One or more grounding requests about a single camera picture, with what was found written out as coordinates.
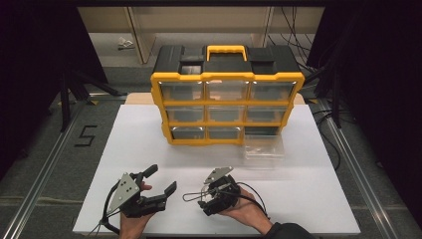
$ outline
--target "person's left hand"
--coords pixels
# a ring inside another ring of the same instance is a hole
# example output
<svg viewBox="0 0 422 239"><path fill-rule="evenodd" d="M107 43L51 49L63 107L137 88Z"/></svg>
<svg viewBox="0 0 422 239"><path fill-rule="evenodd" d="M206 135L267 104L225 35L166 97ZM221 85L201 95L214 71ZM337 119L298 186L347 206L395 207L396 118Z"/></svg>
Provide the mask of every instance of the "person's left hand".
<svg viewBox="0 0 422 239"><path fill-rule="evenodd" d="M149 190L152 188L151 185L145 184L142 181L140 184L142 190ZM138 218L127 218L123 213L120 212L120 235L119 238L124 239L138 239L142 235L145 229L146 223L151 219L155 213L151 213Z"/></svg>

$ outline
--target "black sleeve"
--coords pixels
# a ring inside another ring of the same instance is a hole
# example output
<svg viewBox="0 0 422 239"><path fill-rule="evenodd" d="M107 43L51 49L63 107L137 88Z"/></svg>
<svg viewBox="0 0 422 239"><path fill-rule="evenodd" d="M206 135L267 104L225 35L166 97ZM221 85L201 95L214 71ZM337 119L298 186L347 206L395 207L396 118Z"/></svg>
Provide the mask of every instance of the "black sleeve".
<svg viewBox="0 0 422 239"><path fill-rule="evenodd" d="M270 231L265 235L265 239L315 239L311 233L298 224L276 222Z"/></svg>

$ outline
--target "white table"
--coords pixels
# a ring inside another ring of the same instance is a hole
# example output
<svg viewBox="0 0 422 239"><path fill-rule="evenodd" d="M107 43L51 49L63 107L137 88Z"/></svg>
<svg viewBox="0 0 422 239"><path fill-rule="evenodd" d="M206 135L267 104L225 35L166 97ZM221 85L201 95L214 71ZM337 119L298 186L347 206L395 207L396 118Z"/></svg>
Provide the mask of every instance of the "white table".
<svg viewBox="0 0 422 239"><path fill-rule="evenodd" d="M316 235L360 232L308 106L295 106L282 132L285 159L275 169L251 169L236 145L173 146L161 132L156 106L120 107L104 154L84 201L74 232L88 234L102 217L106 196L124 172L140 172L152 164L158 171L146 179L152 196L174 180L177 190L167 208L147 224L146 236L246 236L258 233L220 215L206 216L195 201L182 195L197 192L214 167L233 166L236 181L253 186L273 222L295 222ZM110 219L118 227L118 216ZM102 233L110 233L102 228Z"/></svg>

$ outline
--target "yellow storage organizer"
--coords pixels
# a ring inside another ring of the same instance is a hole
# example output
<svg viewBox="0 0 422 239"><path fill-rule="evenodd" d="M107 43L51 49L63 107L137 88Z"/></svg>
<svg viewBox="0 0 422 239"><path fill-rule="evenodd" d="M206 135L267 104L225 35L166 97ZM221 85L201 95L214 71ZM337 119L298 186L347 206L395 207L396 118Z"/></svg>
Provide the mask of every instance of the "yellow storage organizer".
<svg viewBox="0 0 422 239"><path fill-rule="evenodd" d="M171 144L243 144L279 135L305 77L288 46L163 46L152 97Z"/></svg>

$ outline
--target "yellow handle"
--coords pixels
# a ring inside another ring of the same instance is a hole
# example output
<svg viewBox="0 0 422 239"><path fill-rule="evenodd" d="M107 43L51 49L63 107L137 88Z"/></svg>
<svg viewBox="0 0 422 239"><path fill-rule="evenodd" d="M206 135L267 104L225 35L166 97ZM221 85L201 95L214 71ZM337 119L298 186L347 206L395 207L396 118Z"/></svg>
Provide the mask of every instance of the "yellow handle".
<svg viewBox="0 0 422 239"><path fill-rule="evenodd" d="M242 53L243 61L247 60L245 47L239 45L208 46L207 61L210 60L211 53Z"/></svg>

